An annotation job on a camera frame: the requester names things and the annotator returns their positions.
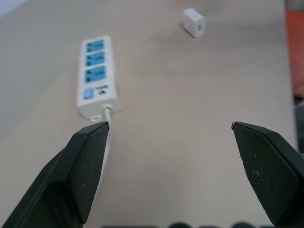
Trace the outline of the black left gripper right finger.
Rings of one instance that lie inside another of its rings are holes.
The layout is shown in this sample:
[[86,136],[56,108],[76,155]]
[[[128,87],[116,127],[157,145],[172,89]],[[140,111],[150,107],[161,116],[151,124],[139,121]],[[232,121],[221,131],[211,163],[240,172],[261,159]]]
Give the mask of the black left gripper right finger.
[[267,128],[234,122],[231,129],[247,179],[271,223],[304,228],[304,157]]

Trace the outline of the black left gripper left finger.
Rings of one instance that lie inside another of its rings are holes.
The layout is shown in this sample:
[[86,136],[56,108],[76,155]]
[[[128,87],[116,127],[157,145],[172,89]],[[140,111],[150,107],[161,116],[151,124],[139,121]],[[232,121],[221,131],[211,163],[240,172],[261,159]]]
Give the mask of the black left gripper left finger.
[[83,228],[103,167],[109,123],[82,128],[40,171],[2,228]]

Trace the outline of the white power strip blue sockets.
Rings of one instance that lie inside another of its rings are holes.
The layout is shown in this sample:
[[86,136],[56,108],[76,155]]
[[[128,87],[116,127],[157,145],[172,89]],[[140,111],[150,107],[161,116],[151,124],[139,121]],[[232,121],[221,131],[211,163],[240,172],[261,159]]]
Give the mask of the white power strip blue sockets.
[[110,36],[87,39],[80,45],[76,107],[92,122],[102,119],[105,108],[113,113],[121,110]]

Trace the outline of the red object beside table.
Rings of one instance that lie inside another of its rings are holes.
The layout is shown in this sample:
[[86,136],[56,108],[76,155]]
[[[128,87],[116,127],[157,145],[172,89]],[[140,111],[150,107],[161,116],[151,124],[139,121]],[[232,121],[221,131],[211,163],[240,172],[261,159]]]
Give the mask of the red object beside table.
[[286,11],[289,62],[294,96],[304,97],[304,11]]

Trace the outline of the white charger adapter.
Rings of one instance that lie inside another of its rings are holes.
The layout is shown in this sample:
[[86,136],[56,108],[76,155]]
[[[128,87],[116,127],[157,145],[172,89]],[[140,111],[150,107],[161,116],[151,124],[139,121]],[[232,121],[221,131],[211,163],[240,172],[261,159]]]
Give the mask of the white charger adapter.
[[198,38],[205,33],[206,19],[193,8],[184,10],[182,26],[194,38]]

